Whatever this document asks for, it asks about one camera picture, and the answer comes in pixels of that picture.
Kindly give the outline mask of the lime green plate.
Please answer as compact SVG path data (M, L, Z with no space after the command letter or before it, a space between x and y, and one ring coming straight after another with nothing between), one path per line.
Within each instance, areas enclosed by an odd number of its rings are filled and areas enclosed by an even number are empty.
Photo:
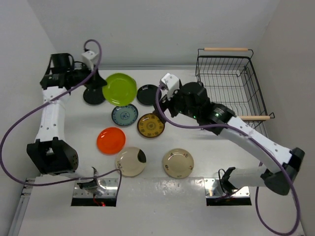
M104 98L112 105L126 106L137 95L137 83L127 74L114 73L106 78L107 85L102 88Z

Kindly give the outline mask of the orange plate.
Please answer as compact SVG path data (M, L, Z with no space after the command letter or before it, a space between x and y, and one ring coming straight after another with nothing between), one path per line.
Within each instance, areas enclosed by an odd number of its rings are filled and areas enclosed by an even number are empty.
M117 127L108 127L102 130L96 139L98 150L106 155L119 153L124 148L125 143L126 135Z

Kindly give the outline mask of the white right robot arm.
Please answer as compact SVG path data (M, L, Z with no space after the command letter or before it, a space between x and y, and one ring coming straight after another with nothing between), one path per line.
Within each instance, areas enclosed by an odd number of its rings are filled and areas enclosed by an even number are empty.
M248 126L231 109L211 102L200 83L160 82L155 102L155 110L163 121L182 129L207 130L233 142L260 161L260 166L253 169L229 167L225 170L220 186L226 193L244 186L266 187L282 196L296 192L293 183L304 151L275 143Z

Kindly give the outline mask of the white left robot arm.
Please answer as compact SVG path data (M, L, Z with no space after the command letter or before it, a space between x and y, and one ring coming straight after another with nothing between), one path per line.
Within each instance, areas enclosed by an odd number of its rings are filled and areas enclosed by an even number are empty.
M92 180L83 179L83 175L77 172L77 151L66 143L64 137L66 104L70 98L67 90L79 83L90 90L101 90L107 84L95 68L98 57L97 53L86 50L82 54L81 68L76 69L72 55L51 55L48 68L40 81L45 104L40 128L35 141L27 145L27 154L41 174L77 178L80 189L102 196L106 191L105 182L97 178L96 169L93 169Z

